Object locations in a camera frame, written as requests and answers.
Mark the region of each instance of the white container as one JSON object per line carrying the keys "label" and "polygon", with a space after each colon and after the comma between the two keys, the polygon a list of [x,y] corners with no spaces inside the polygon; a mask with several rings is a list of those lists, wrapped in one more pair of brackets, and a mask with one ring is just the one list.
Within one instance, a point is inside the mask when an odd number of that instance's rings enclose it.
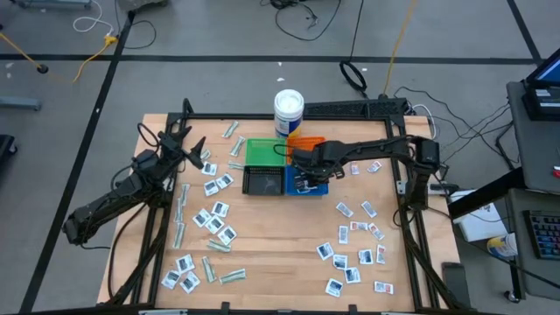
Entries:
{"label": "white container", "polygon": [[274,98],[274,124],[277,137],[299,137],[304,113],[304,97],[285,89]]}
{"label": "white container", "polygon": [[499,258],[508,258],[517,255],[517,243],[515,233],[494,237],[488,240],[486,245],[490,254]]}

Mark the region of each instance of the gray floor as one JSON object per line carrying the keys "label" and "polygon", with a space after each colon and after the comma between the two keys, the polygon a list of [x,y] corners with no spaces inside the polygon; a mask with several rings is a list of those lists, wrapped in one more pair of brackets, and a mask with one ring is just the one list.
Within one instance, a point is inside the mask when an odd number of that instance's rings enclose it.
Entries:
{"label": "gray floor", "polygon": [[[543,57],[557,49],[560,9],[554,0],[516,0],[535,44]],[[116,27],[112,0],[100,0],[103,18]],[[390,56],[406,14],[408,1],[370,0],[364,6],[355,55]],[[333,12],[334,1],[313,1],[310,6],[323,25]],[[143,50],[124,54],[164,55],[303,55],[349,54],[358,1],[343,1],[339,14],[325,35],[315,42],[301,42],[282,34],[274,24],[275,10],[256,0],[171,1],[165,8],[147,10],[136,17],[150,20],[157,28],[157,41]],[[35,6],[22,10],[0,3],[4,33],[28,53],[92,54],[107,32],[103,25],[91,32],[72,29],[75,18],[91,14],[77,7]],[[123,24],[124,14],[119,12]],[[282,12],[290,29],[305,29],[305,13]],[[312,36],[318,29],[311,29]],[[128,45],[149,41],[151,29],[135,26]],[[105,52],[112,54],[113,48]],[[13,53],[0,43],[0,53]],[[399,56],[458,58],[530,58],[506,0],[423,0],[416,7]],[[9,69],[4,65],[14,62]],[[90,63],[77,84],[73,78],[80,62],[45,61],[57,76],[37,73],[26,61],[2,61],[0,95],[39,98],[40,112],[0,109],[0,133],[17,137],[20,151],[0,180],[0,313],[16,312],[42,249],[53,214],[67,182],[88,119],[109,66]],[[382,89],[387,64],[359,64],[368,92]],[[397,64],[389,93],[404,85],[429,91],[449,103],[451,110],[469,123],[492,114],[506,103],[505,85],[518,81],[533,66],[415,65]],[[109,179],[130,161],[137,132],[135,124],[146,113],[179,111],[188,97],[198,112],[270,113],[276,92],[295,88],[308,102],[360,99],[343,80],[336,63],[276,62],[120,62],[109,90],[101,119],[80,176],[71,209],[85,204],[109,189]],[[434,116],[451,119],[466,131],[440,104],[422,94],[401,91],[413,104],[426,105]],[[509,122],[510,114],[488,126]],[[447,146],[456,134],[453,127],[436,120],[442,157],[449,157],[464,140]],[[496,133],[486,138],[494,142]],[[515,138],[503,139],[508,154],[517,157]],[[504,174],[507,167],[479,139],[449,159],[448,180],[462,187],[478,187]],[[91,241],[109,245],[114,225],[104,226]],[[458,243],[465,264],[474,307],[485,312],[525,314],[558,313],[560,303],[529,297],[510,304],[501,293],[509,290],[508,268]],[[59,242],[38,295],[35,311],[89,306],[95,303],[105,251],[84,251]]]}

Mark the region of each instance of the yellow cable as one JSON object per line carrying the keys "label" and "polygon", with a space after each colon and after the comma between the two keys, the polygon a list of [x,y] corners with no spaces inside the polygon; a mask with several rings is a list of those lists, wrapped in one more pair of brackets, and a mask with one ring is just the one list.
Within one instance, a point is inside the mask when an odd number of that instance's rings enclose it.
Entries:
{"label": "yellow cable", "polygon": [[406,18],[402,23],[401,32],[399,33],[399,37],[396,39],[395,48],[393,49],[393,54],[391,55],[391,61],[388,63],[388,71],[387,71],[387,80],[385,81],[385,87],[383,88],[383,94],[387,93],[387,88],[389,87],[389,82],[391,81],[391,73],[393,72],[393,63],[395,61],[396,51],[399,49],[399,45],[401,44],[401,39],[403,39],[404,31],[409,24],[410,18],[412,18],[412,11],[414,10],[414,6],[417,4],[417,0],[411,0],[409,6],[409,12],[406,14]]}
{"label": "yellow cable", "polygon": [[19,48],[16,44],[14,44],[9,38],[6,37],[6,35],[4,35],[2,32],[0,32],[0,38],[2,38],[3,40],[6,41],[6,43],[8,43],[10,46],[12,46],[15,50],[17,50],[18,53],[21,53],[27,60],[29,60],[33,65],[35,65],[35,67],[37,68],[41,68],[41,65],[33,60],[31,57],[29,57],[27,55],[27,53],[25,53],[23,50],[21,50],[21,48]]}
{"label": "yellow cable", "polygon": [[99,56],[100,54],[102,54],[109,46],[111,46],[112,44],[116,43],[117,39],[116,37],[112,37],[112,36],[105,36],[105,46],[99,51],[97,52],[95,55],[89,57],[88,59],[86,59],[86,61],[81,63],[80,69],[78,70],[78,74],[76,74],[76,77],[73,78],[72,83],[75,83],[81,76],[81,70],[83,70],[84,66],[91,60],[94,60],[97,56]]}

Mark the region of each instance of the blue bin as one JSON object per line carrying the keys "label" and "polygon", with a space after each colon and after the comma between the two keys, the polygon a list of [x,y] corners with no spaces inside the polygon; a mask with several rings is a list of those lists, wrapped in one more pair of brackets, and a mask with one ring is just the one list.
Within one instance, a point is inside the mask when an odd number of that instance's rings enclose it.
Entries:
{"label": "blue bin", "polygon": [[290,196],[322,196],[329,193],[329,185],[321,184],[317,189],[311,189],[309,192],[298,192],[294,183],[294,177],[299,174],[299,171],[292,166],[286,166],[286,194]]}

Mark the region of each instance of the wooden table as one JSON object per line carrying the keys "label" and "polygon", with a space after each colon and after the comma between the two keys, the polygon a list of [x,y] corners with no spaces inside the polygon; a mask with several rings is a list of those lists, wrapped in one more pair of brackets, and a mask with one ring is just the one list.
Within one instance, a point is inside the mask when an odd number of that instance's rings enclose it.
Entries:
{"label": "wooden table", "polygon": [[[166,115],[146,115],[143,123],[157,133],[164,130],[165,119]],[[410,116],[405,117],[405,120],[409,134],[430,136],[425,117]],[[222,138],[222,133],[230,124],[231,121],[227,120],[187,121],[187,125],[192,126],[192,131],[185,139],[184,148],[190,150],[201,137],[206,136],[205,148],[212,152],[209,160],[218,164],[217,176],[228,172],[233,176],[234,183],[214,196],[206,197],[202,185],[210,177],[202,175],[188,163],[185,172],[178,175],[174,200],[180,194],[181,184],[191,184],[184,209],[187,227],[181,249],[172,249],[177,227],[175,223],[170,223],[161,278],[168,270],[177,269],[177,258],[192,254],[196,265],[194,272],[201,284],[190,295],[179,284],[175,290],[168,290],[160,285],[156,307],[219,309],[221,302],[230,302],[231,309],[245,310],[346,311],[348,305],[357,305],[359,311],[413,311],[403,236],[401,229],[391,220],[397,203],[389,159],[380,160],[382,168],[374,174],[366,171],[373,161],[358,162],[360,175],[347,174],[346,178],[333,179],[329,184],[329,194],[323,197],[243,195],[242,171],[228,169],[228,161],[244,164],[245,147],[237,158],[231,157],[229,152],[239,135],[246,138],[274,137],[273,121],[240,121],[231,138]],[[337,139],[347,143],[386,138],[383,122],[306,121],[302,133],[302,136],[323,136],[327,140]],[[139,138],[135,154],[147,148],[147,144]],[[214,202],[218,200],[230,205],[224,221],[238,234],[231,244],[232,252],[228,254],[208,249],[208,240],[218,240],[217,236],[212,235],[205,227],[197,227],[192,221],[192,217],[201,208],[210,212]],[[370,219],[361,209],[360,204],[364,200],[368,200],[377,210],[375,218]],[[335,209],[340,201],[354,211],[351,219]],[[430,206],[447,212],[442,197],[430,197]],[[173,204],[171,209],[173,220],[176,205]],[[134,210],[130,210],[119,216],[117,231],[133,213]],[[146,217],[147,211],[144,211],[133,220],[116,247],[114,290],[126,280],[137,264]],[[424,212],[423,217],[432,265],[441,276],[442,262],[459,261],[452,225],[449,219],[437,213]],[[349,225],[350,221],[372,221],[386,236],[382,241],[377,241],[369,232],[351,231],[349,243],[339,245],[339,225]],[[360,270],[361,283],[346,284],[343,272],[333,267],[331,259],[322,261],[319,258],[316,247],[325,242],[331,243],[335,253],[348,255],[348,265]],[[387,248],[387,263],[359,265],[358,250],[372,249],[375,253],[378,243]],[[247,279],[225,285],[220,285],[218,281],[207,283],[201,262],[203,256],[209,257],[218,277],[245,268]],[[141,301],[147,300],[151,269],[149,267],[144,274]],[[419,267],[417,270],[423,305],[429,306],[424,273]],[[339,298],[325,293],[327,281],[331,277],[344,283]],[[375,293],[374,281],[393,284],[395,294]],[[100,302],[108,299],[106,282],[107,271],[98,297]]]}

